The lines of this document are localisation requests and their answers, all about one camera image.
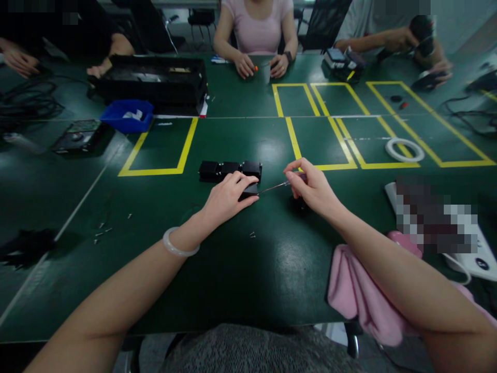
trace blue container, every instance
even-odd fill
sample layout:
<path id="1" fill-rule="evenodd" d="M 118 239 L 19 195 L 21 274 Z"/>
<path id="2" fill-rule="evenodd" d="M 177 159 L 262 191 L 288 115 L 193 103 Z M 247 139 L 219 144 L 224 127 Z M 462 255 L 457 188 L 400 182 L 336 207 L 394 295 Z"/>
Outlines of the blue container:
<path id="1" fill-rule="evenodd" d="M 143 115 L 141 120 L 135 118 L 123 118 L 128 111 L 133 114 L 137 110 L 141 110 Z M 147 132 L 154 114 L 152 113 L 154 107 L 148 101 L 142 100 L 116 100 L 107 106 L 100 120 L 104 123 L 110 124 L 116 130 L 123 134 L 128 133 L 141 133 Z"/>

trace white tape roll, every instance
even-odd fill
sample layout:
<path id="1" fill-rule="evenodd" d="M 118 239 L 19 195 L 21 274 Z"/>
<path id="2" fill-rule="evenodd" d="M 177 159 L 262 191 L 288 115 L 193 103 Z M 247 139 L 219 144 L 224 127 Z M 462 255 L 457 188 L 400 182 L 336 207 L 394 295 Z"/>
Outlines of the white tape roll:
<path id="1" fill-rule="evenodd" d="M 412 150 L 414 150 L 415 153 L 414 157 L 408 158 L 406 156 L 397 153 L 393 149 L 393 145 L 395 144 L 402 144 L 410 147 Z M 423 152 L 423 149 L 418 144 L 415 144 L 412 141 L 401 139 L 398 137 L 394 137 L 393 139 L 389 140 L 385 146 L 385 150 L 387 151 L 389 156 L 400 162 L 416 163 L 422 161 L 425 158 L 425 152 Z"/>

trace black storage box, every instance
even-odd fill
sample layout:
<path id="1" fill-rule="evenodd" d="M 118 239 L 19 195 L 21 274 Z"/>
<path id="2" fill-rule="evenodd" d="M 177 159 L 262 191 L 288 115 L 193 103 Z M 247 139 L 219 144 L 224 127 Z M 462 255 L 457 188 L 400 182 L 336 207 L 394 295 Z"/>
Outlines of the black storage box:
<path id="1" fill-rule="evenodd" d="M 155 114 L 200 115 L 207 95 L 202 59 L 113 55 L 110 61 L 112 67 L 100 79 L 88 78 L 105 100 L 147 100 Z"/>

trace black watch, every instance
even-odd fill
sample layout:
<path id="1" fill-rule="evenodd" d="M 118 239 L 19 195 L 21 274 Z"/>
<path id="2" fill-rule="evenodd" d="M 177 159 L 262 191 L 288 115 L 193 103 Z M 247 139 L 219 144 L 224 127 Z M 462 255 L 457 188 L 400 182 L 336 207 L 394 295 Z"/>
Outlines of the black watch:
<path id="1" fill-rule="evenodd" d="M 289 51 L 285 51 L 283 54 L 288 58 L 288 64 L 291 64 L 291 62 L 293 61 L 293 59 L 291 58 L 291 53 Z"/>

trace small screwdriver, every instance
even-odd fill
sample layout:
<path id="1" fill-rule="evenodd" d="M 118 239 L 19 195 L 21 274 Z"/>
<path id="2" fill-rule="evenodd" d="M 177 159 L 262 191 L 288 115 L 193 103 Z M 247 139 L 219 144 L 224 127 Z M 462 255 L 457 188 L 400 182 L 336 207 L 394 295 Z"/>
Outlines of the small screwdriver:
<path id="1" fill-rule="evenodd" d="M 306 175 L 306 174 L 300 174 L 299 176 L 300 176 L 300 178 L 301 178 L 303 181 L 307 181 L 307 175 Z M 257 193 L 257 195 L 259 195 L 259 194 L 261 194 L 261 193 L 263 193 L 263 192 L 267 192 L 268 190 L 271 190 L 271 189 L 274 189 L 274 188 L 282 187 L 282 186 L 284 186 L 284 185 L 285 185 L 285 186 L 286 186 L 286 185 L 290 185 L 290 180 L 287 180 L 287 181 L 285 181 L 284 183 L 278 184 L 278 185 L 273 186 L 273 187 L 271 187 L 271 188 L 269 188 L 269 189 L 265 189 L 265 190 L 263 190 L 262 192 Z"/>

